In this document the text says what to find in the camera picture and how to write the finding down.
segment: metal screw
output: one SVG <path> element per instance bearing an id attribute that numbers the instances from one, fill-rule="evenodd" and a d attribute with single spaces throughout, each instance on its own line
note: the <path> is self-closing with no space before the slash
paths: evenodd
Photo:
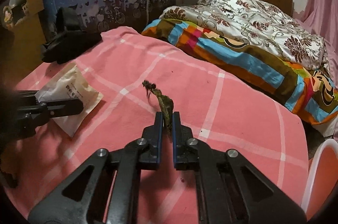
<path id="1" fill-rule="evenodd" d="M 198 143 L 198 140 L 196 138 L 190 138 L 187 141 L 188 145 L 195 146 Z"/>
<path id="2" fill-rule="evenodd" d="M 145 138 L 142 137 L 142 138 L 137 139 L 137 140 L 136 140 L 136 143 L 137 143 L 137 145 L 142 146 L 142 145 L 147 144 L 147 140 L 146 140 Z"/>
<path id="3" fill-rule="evenodd" d="M 103 157 L 103 156 L 105 156 L 106 154 L 107 154 L 107 150 L 106 149 L 98 149 L 97 151 L 96 151 L 96 154 L 99 156 L 99 157 Z"/>
<path id="4" fill-rule="evenodd" d="M 237 157 L 238 156 L 238 151 L 236 151 L 234 149 L 228 150 L 228 156 L 229 157 Z"/>

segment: floral pattern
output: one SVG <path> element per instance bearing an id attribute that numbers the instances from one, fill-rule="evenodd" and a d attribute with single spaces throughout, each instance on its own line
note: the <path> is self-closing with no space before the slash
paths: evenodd
<path id="1" fill-rule="evenodd" d="M 323 37 L 310 34 L 293 18 L 264 1 L 199 0 L 195 6 L 169 7 L 162 18 L 193 22 L 307 70 L 328 67 Z"/>

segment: plaid fabric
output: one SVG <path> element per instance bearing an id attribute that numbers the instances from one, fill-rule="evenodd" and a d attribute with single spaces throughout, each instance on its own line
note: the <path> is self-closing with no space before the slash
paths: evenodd
<path id="1" fill-rule="evenodd" d="M 128 27 L 102 33 L 103 42 L 75 60 L 103 100 L 72 139 L 53 121 L 37 129 L 16 151 L 20 180 L 7 194 L 27 216 L 31 208 L 98 148 L 123 148 L 153 124 L 159 111 L 148 101 L 148 79 L 174 101 L 182 124 L 212 148 L 237 149 L 298 204 L 308 175 L 308 155 L 300 119 L 261 92 L 220 68 L 194 59 L 166 42 Z M 18 86 L 40 89 L 63 66 L 42 64 Z M 142 171 L 138 223 L 197 220 L 194 176 L 173 168 L 172 143 L 164 137 L 156 172 Z"/>
<path id="2" fill-rule="evenodd" d="M 307 71 L 256 46 L 220 36 L 192 22 L 157 19 L 142 33 L 164 38 L 257 87 L 302 120 L 322 124 L 337 116 L 338 92 L 326 70 Z"/>

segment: triangular cutout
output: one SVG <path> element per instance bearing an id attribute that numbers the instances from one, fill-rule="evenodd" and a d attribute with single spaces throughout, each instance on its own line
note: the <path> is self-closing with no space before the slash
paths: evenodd
<path id="1" fill-rule="evenodd" d="M 93 170 L 93 165 L 85 168 L 84 171 L 62 191 L 62 195 L 76 202 L 81 201 Z"/>
<path id="2" fill-rule="evenodd" d="M 248 167 L 242 167 L 241 171 L 254 202 L 260 202 L 273 195 L 273 191 Z"/>

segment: white paper packet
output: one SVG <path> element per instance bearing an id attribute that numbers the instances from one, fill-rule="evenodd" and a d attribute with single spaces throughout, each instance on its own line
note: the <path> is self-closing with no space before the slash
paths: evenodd
<path id="1" fill-rule="evenodd" d="M 39 102 L 66 98 L 79 98 L 83 111 L 78 115 L 53 118 L 70 137 L 73 137 L 84 118 L 96 107 L 103 94 L 92 88 L 74 62 L 58 72 L 35 94 Z"/>

